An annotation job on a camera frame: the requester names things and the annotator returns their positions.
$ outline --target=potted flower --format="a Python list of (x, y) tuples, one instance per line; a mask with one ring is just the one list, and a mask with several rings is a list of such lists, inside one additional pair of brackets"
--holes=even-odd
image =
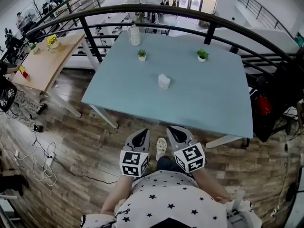
[(30, 50), (36, 54), (39, 51), (39, 47), (37, 47), (37, 42), (29, 44)]
[(206, 60), (208, 60), (208, 56), (209, 56), (209, 53), (207, 53), (205, 50), (201, 49), (201, 50), (198, 50), (196, 52), (196, 54), (198, 55), (198, 60), (200, 62), (205, 62)]
[(138, 52), (137, 52), (137, 55), (138, 55), (138, 59), (139, 59), (140, 61), (145, 61), (146, 58), (147, 58), (147, 51), (146, 51), (146, 50), (139, 49)]
[(56, 35), (52, 35), (49, 38), (47, 38), (47, 48), (50, 49), (55, 49), (60, 46), (60, 42), (57, 40)]

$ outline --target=yellow flower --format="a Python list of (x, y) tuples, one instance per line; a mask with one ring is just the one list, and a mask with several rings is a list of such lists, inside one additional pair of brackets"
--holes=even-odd
[(50, 50), (50, 45), (52, 45), (56, 41), (57, 41), (57, 36), (56, 35), (52, 35), (49, 38), (47, 38), (47, 47), (48, 47), (49, 50)]

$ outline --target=white sneaker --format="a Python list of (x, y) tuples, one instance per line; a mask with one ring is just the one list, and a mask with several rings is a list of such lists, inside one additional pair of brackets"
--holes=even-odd
[(158, 161), (161, 153), (166, 154), (167, 141), (164, 138), (159, 138), (156, 144), (156, 149), (156, 160)]

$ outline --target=black star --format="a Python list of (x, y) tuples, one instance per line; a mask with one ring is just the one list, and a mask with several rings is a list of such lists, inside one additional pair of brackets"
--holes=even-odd
[(124, 220), (125, 222), (130, 221), (129, 217), (124, 217), (123, 220)]

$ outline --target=red object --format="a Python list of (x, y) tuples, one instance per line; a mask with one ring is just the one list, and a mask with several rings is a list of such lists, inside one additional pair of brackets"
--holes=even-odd
[(23, 72), (23, 73), (21, 73), (22, 74), (22, 76), (24, 77), (24, 78), (27, 78), (28, 76), (29, 76), (29, 74), (27, 73), (27, 72)]
[(269, 114), (272, 110), (269, 100), (265, 96), (259, 96), (255, 100), (256, 109), (261, 116)]

